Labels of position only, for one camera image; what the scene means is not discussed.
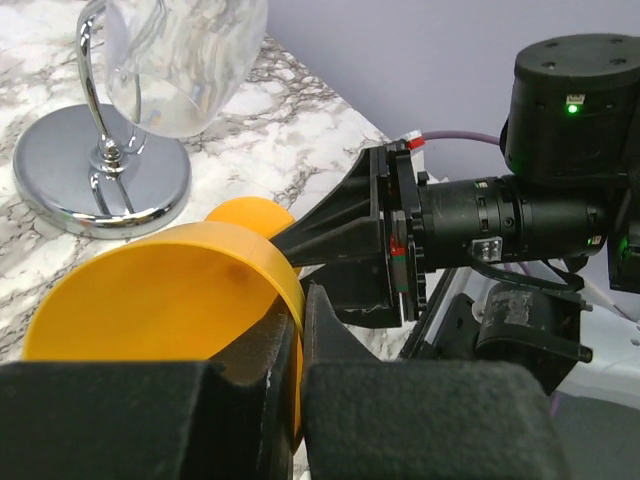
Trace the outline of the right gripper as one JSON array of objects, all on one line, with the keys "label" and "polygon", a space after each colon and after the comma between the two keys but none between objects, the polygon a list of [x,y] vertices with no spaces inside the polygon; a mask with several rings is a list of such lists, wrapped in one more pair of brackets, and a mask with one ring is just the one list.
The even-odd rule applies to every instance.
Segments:
[{"label": "right gripper", "polygon": [[412,152],[394,141],[362,150],[343,180],[271,242],[295,267],[325,264],[308,284],[325,289],[342,323],[395,328],[426,307],[421,229]]}]

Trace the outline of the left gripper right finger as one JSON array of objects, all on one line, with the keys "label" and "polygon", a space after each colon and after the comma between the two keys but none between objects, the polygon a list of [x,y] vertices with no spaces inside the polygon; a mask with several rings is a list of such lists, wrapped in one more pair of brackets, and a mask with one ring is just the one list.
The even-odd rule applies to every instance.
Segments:
[{"label": "left gripper right finger", "polygon": [[545,394],[504,362],[382,361],[307,294],[302,426],[315,479],[568,479]]}]

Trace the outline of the yellow plastic wine glass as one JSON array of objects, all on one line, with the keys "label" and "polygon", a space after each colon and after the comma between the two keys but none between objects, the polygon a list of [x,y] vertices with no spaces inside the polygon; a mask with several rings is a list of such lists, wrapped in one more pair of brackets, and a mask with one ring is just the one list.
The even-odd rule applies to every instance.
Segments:
[{"label": "yellow plastic wine glass", "polygon": [[298,271],[273,245],[293,224],[262,197],[110,250],[65,275],[37,308],[27,362],[185,361],[221,352],[275,301],[304,324]]}]

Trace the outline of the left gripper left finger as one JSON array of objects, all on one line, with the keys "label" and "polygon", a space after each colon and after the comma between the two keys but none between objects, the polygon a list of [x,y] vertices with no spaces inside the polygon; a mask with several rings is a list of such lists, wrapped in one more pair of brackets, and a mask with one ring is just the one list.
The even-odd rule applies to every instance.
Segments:
[{"label": "left gripper left finger", "polygon": [[295,329],[281,314],[207,361],[1,369],[5,479],[287,479]]}]

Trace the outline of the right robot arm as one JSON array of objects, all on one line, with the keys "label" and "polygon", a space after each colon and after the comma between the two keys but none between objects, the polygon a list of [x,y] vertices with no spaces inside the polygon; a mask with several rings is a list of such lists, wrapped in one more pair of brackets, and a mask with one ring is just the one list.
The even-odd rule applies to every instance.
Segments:
[{"label": "right robot arm", "polygon": [[639,40],[548,39],[516,57],[495,144],[509,174],[434,183],[427,133],[364,149],[341,183],[276,235],[347,324],[414,323],[404,359],[511,361],[546,392],[639,403],[636,325],[598,313],[579,272],[608,253],[639,289]]}]

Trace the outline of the clear wine glass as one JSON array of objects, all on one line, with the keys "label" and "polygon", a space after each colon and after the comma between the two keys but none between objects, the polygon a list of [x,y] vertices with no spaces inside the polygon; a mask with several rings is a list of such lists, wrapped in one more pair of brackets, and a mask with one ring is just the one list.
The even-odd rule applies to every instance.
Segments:
[{"label": "clear wine glass", "polygon": [[248,75],[267,18],[265,1],[109,1],[107,95],[151,134],[197,135]]}]

